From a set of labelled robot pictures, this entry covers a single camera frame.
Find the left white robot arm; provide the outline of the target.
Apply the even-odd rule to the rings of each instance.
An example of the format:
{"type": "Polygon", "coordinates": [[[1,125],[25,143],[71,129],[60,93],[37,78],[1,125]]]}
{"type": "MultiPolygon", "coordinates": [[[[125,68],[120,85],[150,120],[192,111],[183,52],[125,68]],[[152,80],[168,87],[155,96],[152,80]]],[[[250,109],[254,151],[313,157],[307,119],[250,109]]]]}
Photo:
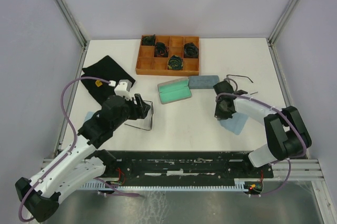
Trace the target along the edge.
{"type": "Polygon", "coordinates": [[[87,181],[116,172],[115,158],[100,146],[127,120],[145,119],[152,106],[140,94],[131,99],[112,95],[75,133],[75,140],[31,178],[21,177],[15,189],[32,220],[49,219],[60,204],[87,181]]]}

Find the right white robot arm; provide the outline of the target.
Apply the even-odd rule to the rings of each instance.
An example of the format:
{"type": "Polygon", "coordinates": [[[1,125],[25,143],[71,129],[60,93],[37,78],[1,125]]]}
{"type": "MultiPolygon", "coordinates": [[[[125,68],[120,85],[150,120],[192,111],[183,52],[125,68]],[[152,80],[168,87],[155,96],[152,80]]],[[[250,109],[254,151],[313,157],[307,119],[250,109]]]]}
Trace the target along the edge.
{"type": "Polygon", "coordinates": [[[239,135],[249,118],[264,126],[266,144],[246,155],[241,165],[244,175],[254,177],[266,164],[306,155],[312,140],[297,108],[268,105],[243,90],[235,90],[228,80],[213,89],[214,116],[222,127],[239,135]]]}

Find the grey glasses case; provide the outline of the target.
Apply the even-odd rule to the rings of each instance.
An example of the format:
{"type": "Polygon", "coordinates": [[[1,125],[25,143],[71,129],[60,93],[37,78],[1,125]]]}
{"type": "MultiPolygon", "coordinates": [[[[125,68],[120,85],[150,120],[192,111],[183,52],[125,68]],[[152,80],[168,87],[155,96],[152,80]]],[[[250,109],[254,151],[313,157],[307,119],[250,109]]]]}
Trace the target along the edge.
{"type": "Polygon", "coordinates": [[[162,104],[169,104],[192,97],[188,77],[160,83],[157,85],[157,89],[162,104]]]}

